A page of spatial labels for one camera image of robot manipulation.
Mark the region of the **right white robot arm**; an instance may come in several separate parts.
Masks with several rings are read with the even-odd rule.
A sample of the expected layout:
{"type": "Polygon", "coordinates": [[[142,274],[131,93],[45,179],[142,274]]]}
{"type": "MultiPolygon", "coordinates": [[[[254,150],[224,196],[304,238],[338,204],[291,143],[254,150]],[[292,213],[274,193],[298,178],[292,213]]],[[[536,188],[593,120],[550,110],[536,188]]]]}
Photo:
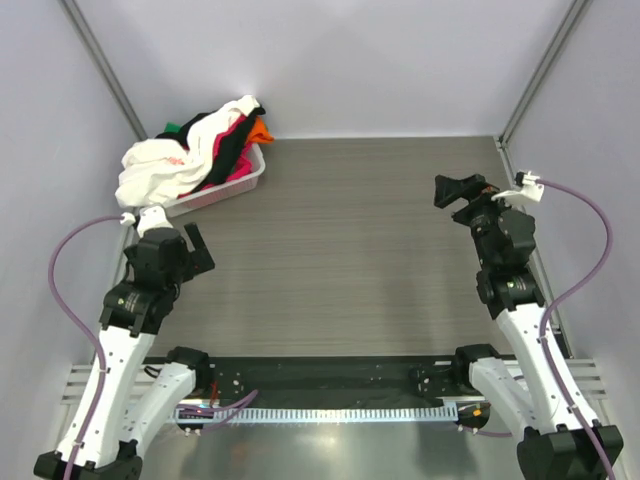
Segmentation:
{"type": "Polygon", "coordinates": [[[624,445],[589,405],[550,325],[558,302],[545,302],[529,263],[536,223],[521,211],[539,202],[548,182],[519,172],[516,189],[501,190],[474,174],[435,178],[434,205],[466,204],[452,220],[469,229],[478,256],[477,292],[513,349],[524,379],[517,381],[489,344],[457,348],[450,372],[462,395],[481,393],[517,443],[526,479],[612,479],[624,445]]]}

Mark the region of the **white coca-cola t-shirt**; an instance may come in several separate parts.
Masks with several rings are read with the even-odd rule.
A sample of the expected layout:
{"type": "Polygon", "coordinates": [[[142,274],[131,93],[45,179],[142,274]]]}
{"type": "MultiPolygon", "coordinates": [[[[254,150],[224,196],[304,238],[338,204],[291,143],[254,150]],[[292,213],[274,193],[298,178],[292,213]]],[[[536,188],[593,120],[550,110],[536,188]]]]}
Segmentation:
{"type": "Polygon", "coordinates": [[[140,141],[124,154],[115,191],[122,208],[167,205],[252,173],[248,150],[273,140],[252,95],[197,114],[176,131],[140,141]]]}

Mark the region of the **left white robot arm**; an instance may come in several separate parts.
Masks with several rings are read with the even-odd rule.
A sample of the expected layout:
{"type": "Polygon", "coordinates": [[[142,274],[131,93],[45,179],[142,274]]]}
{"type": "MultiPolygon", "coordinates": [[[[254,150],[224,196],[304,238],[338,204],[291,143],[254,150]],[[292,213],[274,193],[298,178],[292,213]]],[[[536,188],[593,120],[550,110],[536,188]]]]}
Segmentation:
{"type": "Polygon", "coordinates": [[[55,450],[38,456],[40,479],[137,479],[145,450],[178,404],[205,397],[214,369],[207,353],[176,347],[136,406],[140,368],[184,283],[215,262],[195,223],[147,230],[124,251],[124,278],[104,297],[94,362],[75,417],[55,450]]]}

